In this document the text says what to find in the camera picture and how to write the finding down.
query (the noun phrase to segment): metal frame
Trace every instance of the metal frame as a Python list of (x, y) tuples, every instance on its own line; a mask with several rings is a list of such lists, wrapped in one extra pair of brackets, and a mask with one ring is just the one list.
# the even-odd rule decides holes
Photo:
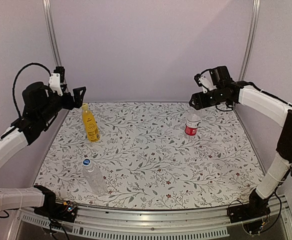
[(245, 51), (245, 56), (242, 61), (242, 66), (240, 69), (239, 74), (239, 81), (243, 81), (245, 79), (245, 75), (247, 72), (247, 67), (249, 63), (249, 59), (251, 56), (252, 46), (255, 39), (256, 29), (257, 29), (257, 23), (258, 23), (258, 17), (259, 17), (259, 9), (260, 9), (260, 0), (254, 0), (253, 7), (252, 7), (252, 13), (251, 13), (251, 21), (250, 21), (250, 27), (249, 27), (249, 35), (247, 40), (247, 46)]
[[(292, 240), (292, 217), (283, 195), (282, 217), (288, 239)], [(279, 212), (277, 198), (269, 200), (271, 216)], [(217, 239), (228, 235), (227, 227), (241, 225), (230, 223), (228, 206), (181, 210), (128, 210), (79, 205), (75, 223), (63, 222), (70, 235), (90, 239), (130, 239), (130, 240), (177, 240), (179, 239)], [(33, 213), (32, 208), (18, 210), (11, 229), (18, 229), (21, 221), (42, 228), (49, 228), (46, 217)], [(17, 233), (10, 234), (8, 240), (15, 240)]]
[(51, 44), (51, 50), (54, 56), (56, 66), (62, 66), (60, 54), (57, 45), (54, 23), (52, 19), (50, 0), (43, 0), (45, 18), (47, 23), (48, 35)]

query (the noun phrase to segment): blue bottle cap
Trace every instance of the blue bottle cap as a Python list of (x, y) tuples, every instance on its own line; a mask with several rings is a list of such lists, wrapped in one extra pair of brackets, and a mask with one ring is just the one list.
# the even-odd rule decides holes
[(91, 163), (90, 159), (85, 159), (82, 161), (83, 166), (89, 166)]

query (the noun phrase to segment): clear plastic bottle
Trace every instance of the clear plastic bottle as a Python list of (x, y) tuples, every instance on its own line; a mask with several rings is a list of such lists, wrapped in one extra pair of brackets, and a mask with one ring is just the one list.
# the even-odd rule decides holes
[(107, 184), (100, 169), (90, 159), (83, 160), (82, 165), (82, 173), (91, 187), (91, 192), (99, 196), (107, 194)]
[(85, 125), (88, 140), (91, 142), (96, 142), (100, 139), (96, 120), (92, 112), (89, 110), (87, 103), (82, 104), (81, 108), (82, 108), (82, 121), (84, 122), (84, 125)]
[(201, 111), (192, 108), (189, 111), (185, 133), (189, 136), (194, 136), (197, 133), (199, 121), (201, 119)]

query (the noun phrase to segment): floral tablecloth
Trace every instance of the floral tablecloth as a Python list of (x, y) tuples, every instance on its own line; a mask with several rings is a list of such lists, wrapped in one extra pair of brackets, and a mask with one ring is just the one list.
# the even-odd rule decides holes
[[(202, 110), (196, 136), (184, 133), (186, 103), (90, 103), (101, 140), (87, 140), (81, 110), (69, 112), (36, 184), (61, 200), (129, 209), (190, 209), (247, 201), (263, 174), (234, 112)], [(90, 158), (105, 195), (82, 175)]]

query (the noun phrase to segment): red bottle label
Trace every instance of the red bottle label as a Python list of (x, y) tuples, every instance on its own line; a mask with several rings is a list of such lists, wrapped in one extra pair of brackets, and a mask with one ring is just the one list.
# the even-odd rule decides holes
[(197, 129), (198, 128), (191, 128), (186, 126), (185, 133), (188, 134), (189, 136), (194, 136), (197, 133)]

